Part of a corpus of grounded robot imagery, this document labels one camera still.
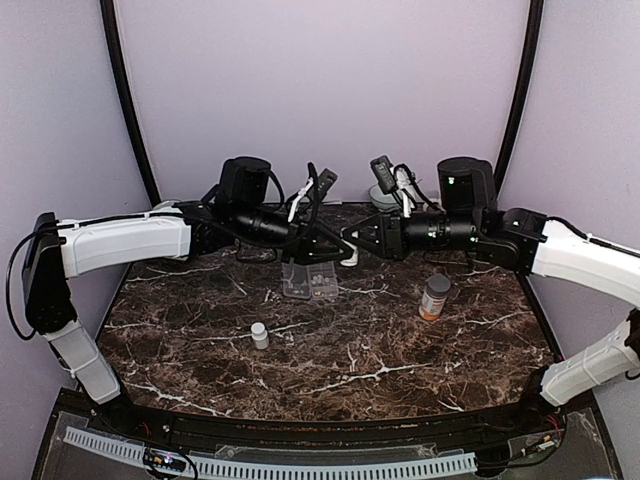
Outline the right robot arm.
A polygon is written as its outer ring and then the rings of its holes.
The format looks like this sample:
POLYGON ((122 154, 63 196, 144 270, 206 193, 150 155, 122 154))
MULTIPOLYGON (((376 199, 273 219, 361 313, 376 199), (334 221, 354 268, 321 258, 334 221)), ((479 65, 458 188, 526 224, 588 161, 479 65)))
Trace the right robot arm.
POLYGON ((380 213, 343 231, 344 239, 380 258, 413 251, 471 251, 495 266, 583 285, 633 306, 611 333, 572 357, 534 371, 510 424, 534 432, 574 397, 639 367, 639 253, 580 231, 565 219, 497 206, 492 166, 453 157, 437 165, 438 213, 380 213))

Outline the clear plastic pill organizer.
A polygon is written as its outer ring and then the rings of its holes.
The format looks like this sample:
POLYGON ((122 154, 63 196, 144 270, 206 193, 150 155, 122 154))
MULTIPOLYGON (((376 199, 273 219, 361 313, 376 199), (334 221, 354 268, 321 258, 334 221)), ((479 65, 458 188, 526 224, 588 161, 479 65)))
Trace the clear plastic pill organizer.
POLYGON ((298 300, 321 300, 339 295, 338 279, 333 262, 313 265, 281 264, 282 292, 298 300), (324 295, 316 296, 322 290, 324 295))

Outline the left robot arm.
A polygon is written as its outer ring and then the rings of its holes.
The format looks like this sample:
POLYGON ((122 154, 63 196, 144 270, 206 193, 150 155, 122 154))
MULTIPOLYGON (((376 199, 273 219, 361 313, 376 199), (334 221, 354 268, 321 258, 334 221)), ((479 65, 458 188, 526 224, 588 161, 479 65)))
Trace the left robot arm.
POLYGON ((73 286, 84 276, 123 276, 144 260, 188 260, 234 244, 271 251, 284 262, 313 265, 343 260, 353 250, 319 218, 337 180, 329 169, 307 165, 307 179, 292 197, 265 205, 279 182, 271 164, 241 156, 224 162, 220 178, 196 200, 162 202, 150 210, 91 219, 41 214, 11 252, 4 280, 6 315, 23 342, 43 338, 101 417, 120 436, 141 427, 122 381, 86 330, 73 286))

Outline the orange pill bottle grey cap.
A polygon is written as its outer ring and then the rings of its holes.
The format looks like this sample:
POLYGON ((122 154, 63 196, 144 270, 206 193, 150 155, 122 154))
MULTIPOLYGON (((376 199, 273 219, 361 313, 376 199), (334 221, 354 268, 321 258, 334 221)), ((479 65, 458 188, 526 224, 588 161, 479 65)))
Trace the orange pill bottle grey cap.
POLYGON ((450 289, 451 281, 445 275, 434 274, 427 279, 419 306, 424 320, 434 321, 440 317, 450 289))

